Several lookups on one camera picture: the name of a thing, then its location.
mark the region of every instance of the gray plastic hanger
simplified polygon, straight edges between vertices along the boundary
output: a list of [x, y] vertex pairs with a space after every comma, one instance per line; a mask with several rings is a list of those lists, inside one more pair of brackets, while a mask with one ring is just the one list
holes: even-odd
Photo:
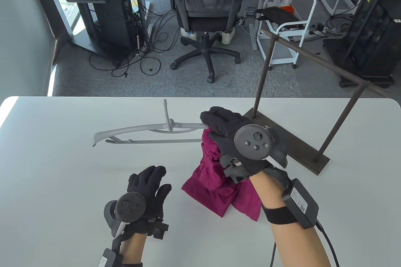
[[[92, 146], [95, 146], [97, 142], [109, 138], [106, 140], [107, 143], [112, 144], [154, 144], [154, 143], [188, 143], [188, 142], [202, 142], [202, 139], [183, 139], [183, 140], [143, 140], [143, 141], [133, 141], [127, 140], [123, 141], [116, 138], [117, 134], [126, 134], [135, 131], [154, 131], [161, 134], [181, 134], [185, 132], [196, 131], [197, 129], [207, 129], [208, 126], [203, 123], [176, 123], [173, 119], [169, 118], [169, 113], [167, 112], [167, 100], [163, 100], [164, 115], [166, 117], [166, 123], [163, 124], [150, 124], [150, 125], [138, 125], [127, 128], [114, 129], [111, 131], [100, 131], [93, 136]], [[173, 128], [182, 128], [182, 131], [173, 131]]]

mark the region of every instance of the hanger hook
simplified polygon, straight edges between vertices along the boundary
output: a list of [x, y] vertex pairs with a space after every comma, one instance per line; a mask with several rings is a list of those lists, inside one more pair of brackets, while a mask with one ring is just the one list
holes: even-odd
[[172, 128], [172, 119], [169, 118], [169, 113], [167, 112], [167, 100], [163, 99], [163, 106], [164, 106], [164, 115], [166, 117], [167, 128], [169, 132], [173, 132]]

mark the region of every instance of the computer case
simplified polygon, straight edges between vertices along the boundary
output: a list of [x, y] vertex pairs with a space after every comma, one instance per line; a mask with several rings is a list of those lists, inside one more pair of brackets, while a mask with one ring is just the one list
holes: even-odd
[[95, 23], [97, 38], [111, 43], [114, 50], [123, 47], [135, 50], [143, 45], [142, 18], [137, 0], [110, 0], [106, 3], [94, 3], [91, 11]]
[[[348, 45], [357, 37], [374, 0], [360, 5], [345, 37]], [[401, 0], [379, 0], [365, 27], [352, 47], [357, 75], [362, 77], [391, 76], [401, 60]]]

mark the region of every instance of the black glove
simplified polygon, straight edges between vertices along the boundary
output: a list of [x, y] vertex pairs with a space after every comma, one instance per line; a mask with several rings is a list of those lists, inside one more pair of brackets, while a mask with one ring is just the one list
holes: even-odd
[[209, 111], [202, 112], [200, 119], [202, 123], [208, 125], [214, 131], [210, 132], [209, 136], [217, 143], [220, 152], [238, 159], [249, 173], [249, 176], [255, 175], [272, 165], [266, 160], [250, 160], [235, 148], [234, 136], [237, 131], [245, 125], [252, 124], [248, 118], [225, 108], [214, 106]]
[[138, 175], [134, 173], [129, 177], [127, 192], [141, 194], [146, 201], [146, 210], [139, 220], [126, 225], [125, 231], [152, 234], [157, 222], [163, 220], [163, 203], [171, 191], [171, 184], [159, 187], [164, 175], [165, 167], [150, 166]]

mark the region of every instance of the human arm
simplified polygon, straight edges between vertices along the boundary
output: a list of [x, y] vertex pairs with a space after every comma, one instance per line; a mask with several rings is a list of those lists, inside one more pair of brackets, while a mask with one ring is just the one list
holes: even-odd
[[[284, 189], [261, 171], [250, 177], [265, 208], [285, 207]], [[277, 249], [285, 267], [329, 267], [325, 249], [314, 227], [304, 229], [299, 223], [271, 224]]]
[[121, 244], [120, 254], [123, 256], [123, 264], [140, 264], [145, 247], [147, 234], [135, 233], [131, 239]]
[[129, 177], [127, 193], [139, 193], [146, 201], [146, 209], [142, 217], [126, 225], [124, 233], [133, 233], [129, 240], [122, 242], [119, 253], [123, 256], [123, 264], [140, 264], [146, 238], [151, 235], [159, 221], [163, 220], [163, 204], [171, 191], [170, 184], [160, 187], [166, 175], [163, 166], [150, 166], [138, 175]]
[[[284, 189], [273, 177], [262, 172], [271, 167], [267, 161], [254, 161], [242, 156], [234, 145], [236, 132], [251, 122], [238, 113], [213, 107], [200, 116], [202, 122], [212, 128], [210, 137], [222, 153], [237, 158], [250, 175], [250, 180], [266, 208], [285, 207], [282, 201]], [[314, 228], [304, 229], [299, 223], [271, 224], [273, 235], [285, 267], [327, 267], [327, 254]]]

